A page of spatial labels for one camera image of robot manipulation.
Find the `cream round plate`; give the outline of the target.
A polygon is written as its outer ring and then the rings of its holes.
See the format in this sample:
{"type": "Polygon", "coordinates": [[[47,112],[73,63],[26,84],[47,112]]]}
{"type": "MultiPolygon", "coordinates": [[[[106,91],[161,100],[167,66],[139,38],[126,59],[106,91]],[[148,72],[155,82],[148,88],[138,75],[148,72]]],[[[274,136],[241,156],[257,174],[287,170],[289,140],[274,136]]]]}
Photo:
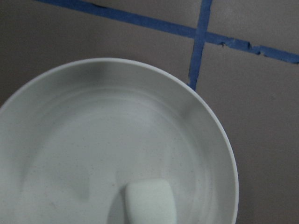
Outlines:
{"type": "Polygon", "coordinates": [[[94,58],[51,69],[0,108],[3,224],[127,224],[129,182],[166,179],[179,224],[234,224],[234,154],[219,120],[156,67],[94,58]]]}

